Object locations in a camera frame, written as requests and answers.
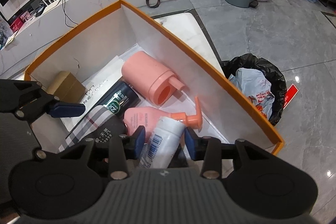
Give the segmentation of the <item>brown cardboard cube box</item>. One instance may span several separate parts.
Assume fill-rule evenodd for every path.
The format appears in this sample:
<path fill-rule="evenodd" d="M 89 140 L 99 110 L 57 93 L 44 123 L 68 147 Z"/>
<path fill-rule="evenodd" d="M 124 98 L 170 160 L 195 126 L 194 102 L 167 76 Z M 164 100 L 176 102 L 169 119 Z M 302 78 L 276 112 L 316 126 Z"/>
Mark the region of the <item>brown cardboard cube box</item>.
<path fill-rule="evenodd" d="M 86 93 L 85 86 L 68 71 L 61 71 L 46 91 L 67 103 L 79 103 Z"/>

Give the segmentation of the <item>plaid glasses case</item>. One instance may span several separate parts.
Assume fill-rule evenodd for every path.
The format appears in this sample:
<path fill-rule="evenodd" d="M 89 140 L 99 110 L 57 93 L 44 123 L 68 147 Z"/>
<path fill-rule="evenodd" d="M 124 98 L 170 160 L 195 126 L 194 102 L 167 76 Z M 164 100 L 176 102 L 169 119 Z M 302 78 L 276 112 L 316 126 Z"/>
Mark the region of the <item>plaid glasses case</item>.
<path fill-rule="evenodd" d="M 98 105 L 88 112 L 75 129 L 66 137 L 58 148 L 58 152 L 62 152 L 77 144 L 81 139 L 87 138 L 88 135 L 93 133 L 105 122 L 108 122 L 107 128 L 103 128 L 91 136 L 91 138 L 96 139 L 96 143 L 106 142 L 114 134 L 120 135 L 127 133 L 126 125 L 118 116 L 114 115 L 106 107 Z"/>

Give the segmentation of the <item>orange cardboard storage box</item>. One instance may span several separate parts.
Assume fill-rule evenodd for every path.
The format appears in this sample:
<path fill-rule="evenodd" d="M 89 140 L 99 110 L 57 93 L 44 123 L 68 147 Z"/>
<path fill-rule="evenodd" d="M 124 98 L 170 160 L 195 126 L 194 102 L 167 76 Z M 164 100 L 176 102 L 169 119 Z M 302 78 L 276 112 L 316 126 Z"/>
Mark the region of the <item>orange cardboard storage box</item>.
<path fill-rule="evenodd" d="M 223 143 L 246 139 L 277 155 L 284 139 L 225 76 L 201 55 L 142 11 L 118 0 L 85 18 L 42 52 L 25 70 L 24 79 L 48 87 L 60 71 L 86 81 L 110 61 L 124 60 L 142 50 L 166 65 L 185 84 L 163 106 L 190 113 L 195 98 L 201 103 L 199 136 Z"/>

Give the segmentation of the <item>pink pump lotion bottle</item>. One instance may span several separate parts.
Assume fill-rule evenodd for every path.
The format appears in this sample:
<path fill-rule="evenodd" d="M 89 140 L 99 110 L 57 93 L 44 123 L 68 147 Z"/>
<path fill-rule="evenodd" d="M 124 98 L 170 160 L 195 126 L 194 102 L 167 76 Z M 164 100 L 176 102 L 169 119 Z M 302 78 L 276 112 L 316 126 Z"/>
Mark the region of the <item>pink pump lotion bottle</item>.
<path fill-rule="evenodd" d="M 161 117 L 172 118 L 182 122 L 185 126 L 193 129 L 201 129 L 203 125 L 203 116 L 201 111 L 201 103 L 199 98 L 195 97 L 195 115 L 187 115 L 186 113 L 168 113 L 155 107 L 132 107 L 125 111 L 123 122 L 126 124 L 128 135 L 133 135 L 139 126 L 145 128 L 145 143 L 150 136 Z"/>

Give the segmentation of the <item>white lotion tube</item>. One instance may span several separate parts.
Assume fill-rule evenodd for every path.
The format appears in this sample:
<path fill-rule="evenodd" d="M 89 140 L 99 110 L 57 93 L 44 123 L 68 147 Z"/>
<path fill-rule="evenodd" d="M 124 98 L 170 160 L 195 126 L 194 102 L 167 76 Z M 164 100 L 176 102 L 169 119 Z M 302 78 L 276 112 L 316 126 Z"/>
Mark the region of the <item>white lotion tube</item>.
<path fill-rule="evenodd" d="M 167 168 L 178 149 L 186 126 L 173 118 L 160 117 L 140 160 L 140 168 Z"/>

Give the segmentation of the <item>dark blue shampoo bottle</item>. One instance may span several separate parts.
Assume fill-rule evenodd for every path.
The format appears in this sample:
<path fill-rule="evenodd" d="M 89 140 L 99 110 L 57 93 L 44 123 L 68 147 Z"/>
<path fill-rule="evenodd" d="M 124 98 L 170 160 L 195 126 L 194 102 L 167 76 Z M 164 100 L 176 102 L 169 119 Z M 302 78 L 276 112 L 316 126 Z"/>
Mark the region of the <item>dark blue shampoo bottle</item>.
<path fill-rule="evenodd" d="M 137 93 L 123 80 L 118 80 L 94 105 L 104 106 L 114 115 L 122 118 L 128 108 L 140 102 Z"/>

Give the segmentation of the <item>white glasses box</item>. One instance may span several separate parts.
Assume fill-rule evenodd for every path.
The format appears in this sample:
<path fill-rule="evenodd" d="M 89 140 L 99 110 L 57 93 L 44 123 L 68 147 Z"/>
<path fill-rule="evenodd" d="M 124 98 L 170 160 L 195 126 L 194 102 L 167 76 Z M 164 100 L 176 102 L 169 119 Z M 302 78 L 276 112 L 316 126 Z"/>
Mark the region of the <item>white glasses box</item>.
<path fill-rule="evenodd" d="M 108 92 L 108 90 L 122 77 L 121 68 L 125 60 L 115 56 L 105 67 L 83 82 L 86 93 L 79 103 L 85 106 L 85 112 L 79 117 L 62 118 L 68 132 L 71 132 L 82 120 L 85 114 Z"/>

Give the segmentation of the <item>black trash bag bin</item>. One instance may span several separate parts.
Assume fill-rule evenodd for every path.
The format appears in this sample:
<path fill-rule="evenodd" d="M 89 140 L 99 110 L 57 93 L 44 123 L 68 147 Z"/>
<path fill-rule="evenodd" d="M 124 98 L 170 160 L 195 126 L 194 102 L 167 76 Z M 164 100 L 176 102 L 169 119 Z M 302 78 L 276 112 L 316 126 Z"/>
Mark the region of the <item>black trash bag bin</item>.
<path fill-rule="evenodd" d="M 284 110 L 286 80 L 270 61 L 252 53 L 221 61 L 226 78 L 241 91 L 272 124 L 278 124 Z"/>

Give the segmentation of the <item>red gift box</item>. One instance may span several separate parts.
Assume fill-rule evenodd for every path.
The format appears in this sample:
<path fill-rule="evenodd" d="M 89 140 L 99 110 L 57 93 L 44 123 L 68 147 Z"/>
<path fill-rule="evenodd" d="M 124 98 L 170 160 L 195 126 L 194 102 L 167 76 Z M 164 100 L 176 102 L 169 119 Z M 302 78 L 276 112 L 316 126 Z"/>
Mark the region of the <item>red gift box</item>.
<path fill-rule="evenodd" d="M 10 25 L 10 29 L 12 30 L 13 33 L 15 33 L 16 31 L 20 30 L 23 24 L 24 24 L 24 21 L 20 17 L 17 17 L 14 19 L 14 21 Z"/>

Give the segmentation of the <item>red floor sticker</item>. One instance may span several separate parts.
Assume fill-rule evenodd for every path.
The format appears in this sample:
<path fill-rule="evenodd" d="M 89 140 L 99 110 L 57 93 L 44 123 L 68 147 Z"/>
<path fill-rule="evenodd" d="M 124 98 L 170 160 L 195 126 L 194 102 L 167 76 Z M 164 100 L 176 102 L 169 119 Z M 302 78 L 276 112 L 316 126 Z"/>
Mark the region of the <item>red floor sticker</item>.
<path fill-rule="evenodd" d="M 292 99 L 295 97 L 295 95 L 298 93 L 298 88 L 291 84 L 291 86 L 288 88 L 287 93 L 285 95 L 285 101 L 284 101 L 284 109 L 290 104 Z"/>

